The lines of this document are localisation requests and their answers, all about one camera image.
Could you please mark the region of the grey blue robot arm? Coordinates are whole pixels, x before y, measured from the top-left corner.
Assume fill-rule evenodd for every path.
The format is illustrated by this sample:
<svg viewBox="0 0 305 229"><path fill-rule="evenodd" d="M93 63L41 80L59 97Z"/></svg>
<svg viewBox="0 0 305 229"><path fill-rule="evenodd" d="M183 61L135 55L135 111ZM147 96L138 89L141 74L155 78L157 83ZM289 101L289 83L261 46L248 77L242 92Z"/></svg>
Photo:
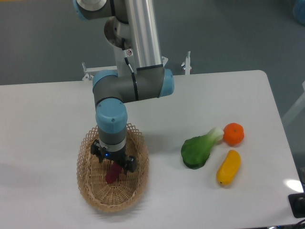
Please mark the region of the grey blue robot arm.
<svg viewBox="0 0 305 229"><path fill-rule="evenodd" d="M163 64L154 5L151 0L75 0L80 18L107 18L104 34L120 51L116 70L101 70L92 80L98 140L91 153L112 161L120 171L134 172L127 156L126 103L160 98L174 91L171 70Z"/></svg>

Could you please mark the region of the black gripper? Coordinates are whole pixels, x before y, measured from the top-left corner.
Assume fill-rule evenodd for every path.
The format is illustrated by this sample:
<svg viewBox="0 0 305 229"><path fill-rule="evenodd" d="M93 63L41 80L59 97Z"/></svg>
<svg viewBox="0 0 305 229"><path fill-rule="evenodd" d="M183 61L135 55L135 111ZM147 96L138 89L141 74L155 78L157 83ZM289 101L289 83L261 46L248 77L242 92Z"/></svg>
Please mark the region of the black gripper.
<svg viewBox="0 0 305 229"><path fill-rule="evenodd" d="M126 146L118 151L110 152L105 147L101 147L99 140L95 139L91 144L91 154L98 158L99 163L102 163L104 159L115 162L123 168L124 174L134 173L137 168L137 158L135 156L126 157Z"/></svg>

